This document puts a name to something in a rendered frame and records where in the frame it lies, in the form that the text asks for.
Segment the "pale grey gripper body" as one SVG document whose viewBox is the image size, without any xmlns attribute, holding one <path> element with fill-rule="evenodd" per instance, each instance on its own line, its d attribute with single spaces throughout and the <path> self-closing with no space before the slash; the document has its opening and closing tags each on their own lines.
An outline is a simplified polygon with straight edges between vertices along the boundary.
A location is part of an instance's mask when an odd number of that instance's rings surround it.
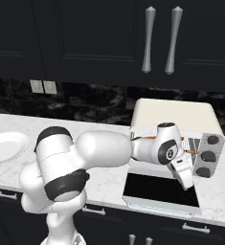
<svg viewBox="0 0 225 245">
<path fill-rule="evenodd" d="M 183 190 L 187 190 L 193 186 L 192 168 L 189 164 L 170 165 L 172 174 L 181 184 Z"/>
</svg>

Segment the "black upper cupboard door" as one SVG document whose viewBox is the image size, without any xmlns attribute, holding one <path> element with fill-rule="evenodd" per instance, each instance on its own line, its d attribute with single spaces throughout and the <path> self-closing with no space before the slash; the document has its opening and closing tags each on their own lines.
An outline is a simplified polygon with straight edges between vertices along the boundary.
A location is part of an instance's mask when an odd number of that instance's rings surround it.
<svg viewBox="0 0 225 245">
<path fill-rule="evenodd" d="M 183 12 L 174 72 L 168 74 L 171 17 L 177 7 Z M 164 0 L 161 32 L 161 87 L 225 93 L 225 0 Z"/>
<path fill-rule="evenodd" d="M 33 0 L 0 0 L 0 78 L 44 78 Z"/>
<path fill-rule="evenodd" d="M 47 80 L 146 87 L 148 0 L 33 0 Z"/>
</svg>

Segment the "white round plate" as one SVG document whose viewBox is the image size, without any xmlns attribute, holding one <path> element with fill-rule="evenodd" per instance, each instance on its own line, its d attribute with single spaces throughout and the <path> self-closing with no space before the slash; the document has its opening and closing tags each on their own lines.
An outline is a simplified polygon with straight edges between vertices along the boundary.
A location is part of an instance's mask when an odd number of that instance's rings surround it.
<svg viewBox="0 0 225 245">
<path fill-rule="evenodd" d="M 21 132 L 0 133 L 0 164 L 19 157 L 29 146 L 31 140 Z"/>
</svg>

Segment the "cream toaster oven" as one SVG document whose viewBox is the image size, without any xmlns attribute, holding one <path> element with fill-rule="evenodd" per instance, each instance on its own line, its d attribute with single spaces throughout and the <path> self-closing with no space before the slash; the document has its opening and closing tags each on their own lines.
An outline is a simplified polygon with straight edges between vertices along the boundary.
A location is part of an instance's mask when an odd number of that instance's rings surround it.
<svg viewBox="0 0 225 245">
<path fill-rule="evenodd" d="M 214 109 L 209 103 L 138 99 L 130 126 L 131 138 L 155 136 L 159 123 L 175 123 L 184 137 L 183 147 L 193 146 L 192 153 L 189 153 L 193 175 L 198 176 L 196 171 L 200 167 L 208 168 L 211 176 L 214 175 L 225 140 Z M 212 135 L 219 139 L 215 145 L 208 144 L 208 138 Z M 203 161 L 201 153 L 204 151 L 212 151 L 216 161 Z"/>
</svg>

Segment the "black drawer front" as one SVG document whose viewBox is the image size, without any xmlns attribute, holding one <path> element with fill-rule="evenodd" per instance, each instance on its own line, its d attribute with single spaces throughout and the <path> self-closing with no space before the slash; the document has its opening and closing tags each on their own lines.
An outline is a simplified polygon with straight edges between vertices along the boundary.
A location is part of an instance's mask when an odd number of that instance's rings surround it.
<svg viewBox="0 0 225 245">
<path fill-rule="evenodd" d="M 139 230 L 141 224 L 139 221 L 139 216 L 136 212 L 129 212 L 121 209 L 114 209 L 105 206 L 97 206 L 86 204 L 89 209 L 101 210 L 104 209 L 106 215 L 100 215 L 96 213 L 83 212 L 82 209 L 78 211 L 74 220 L 75 223 L 80 227 L 123 227 L 129 230 Z"/>
<path fill-rule="evenodd" d="M 211 230 L 209 234 L 182 230 L 182 225 Z M 142 227 L 142 244 L 146 238 L 153 239 L 151 245 L 225 245 L 225 227 L 160 216 L 146 219 Z"/>
<path fill-rule="evenodd" d="M 23 193 L 17 192 L 14 190 L 7 190 L 7 189 L 0 189 L 3 193 L 12 193 L 17 194 L 17 200 L 12 200 L 8 198 L 0 197 L 0 211 L 16 211 L 16 212 L 23 212 L 23 208 L 21 206 L 21 198 Z"/>
</svg>

